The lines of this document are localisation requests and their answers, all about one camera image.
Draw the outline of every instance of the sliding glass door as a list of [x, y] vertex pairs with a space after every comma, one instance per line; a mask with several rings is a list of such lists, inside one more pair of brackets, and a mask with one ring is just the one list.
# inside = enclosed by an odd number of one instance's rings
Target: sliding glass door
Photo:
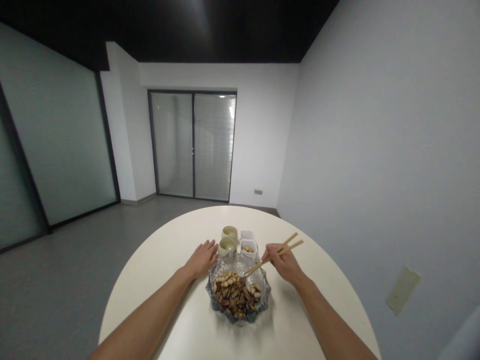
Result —
[[228, 202], [237, 95], [149, 90], [157, 192]]
[[194, 196], [192, 94], [150, 94], [159, 194]]
[[236, 95], [195, 94], [195, 197], [228, 201]]

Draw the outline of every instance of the baseboard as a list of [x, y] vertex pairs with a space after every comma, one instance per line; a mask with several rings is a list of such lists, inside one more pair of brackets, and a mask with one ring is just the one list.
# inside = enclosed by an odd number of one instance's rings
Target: baseboard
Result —
[[141, 203], [144, 203], [146, 202], [147, 200], [150, 200], [152, 198], [154, 198], [155, 196], [157, 196], [157, 193], [154, 192], [150, 195], [147, 195], [145, 197], [142, 197], [141, 199], [139, 200], [127, 200], [127, 199], [120, 199], [120, 202], [122, 204], [128, 204], [128, 205], [140, 205]]
[[252, 205], [244, 205], [244, 204], [234, 204], [234, 203], [229, 203], [229, 205], [233, 205], [233, 206], [243, 206], [244, 208], [250, 208], [250, 209], [255, 209], [255, 210], [260, 210], [260, 211], [263, 211], [263, 212], [267, 212], [267, 213], [273, 213], [276, 217], [280, 218], [280, 214], [278, 212], [278, 210], [274, 207], [264, 207], [264, 206], [252, 206]]

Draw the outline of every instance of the black ceiling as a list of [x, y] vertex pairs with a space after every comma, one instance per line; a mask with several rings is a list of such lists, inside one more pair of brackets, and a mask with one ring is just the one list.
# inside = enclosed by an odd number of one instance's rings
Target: black ceiling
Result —
[[338, 0], [2, 0], [0, 20], [92, 70], [139, 62], [299, 63]]

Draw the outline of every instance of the left hand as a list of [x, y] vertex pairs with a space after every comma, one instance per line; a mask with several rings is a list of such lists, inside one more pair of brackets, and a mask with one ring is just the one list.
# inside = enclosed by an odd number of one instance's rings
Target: left hand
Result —
[[217, 254], [218, 247], [218, 244], [215, 244], [215, 240], [211, 242], [207, 240], [205, 243], [200, 244], [192, 256], [190, 256], [185, 264], [185, 268], [194, 280], [207, 275], [212, 266], [215, 265], [219, 257]]

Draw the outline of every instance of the small cup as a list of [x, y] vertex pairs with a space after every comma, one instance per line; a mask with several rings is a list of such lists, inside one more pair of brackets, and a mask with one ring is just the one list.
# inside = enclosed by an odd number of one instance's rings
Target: small cup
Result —
[[[253, 249], [253, 252], [243, 251], [242, 248]], [[257, 256], [257, 252], [258, 252], [257, 243], [254, 240], [242, 239], [242, 240], [240, 240], [240, 251], [247, 258], [255, 260], [255, 258]]]
[[235, 241], [234, 238], [231, 237], [224, 237], [222, 240], [220, 240], [220, 243], [218, 243], [218, 256], [223, 258], [224, 256], [227, 256], [230, 253], [235, 253], [237, 251], [237, 242]]
[[240, 240], [255, 240], [255, 234], [250, 230], [241, 230]]
[[239, 240], [239, 233], [233, 226], [225, 226], [221, 231], [221, 238], [232, 238], [236, 242]]

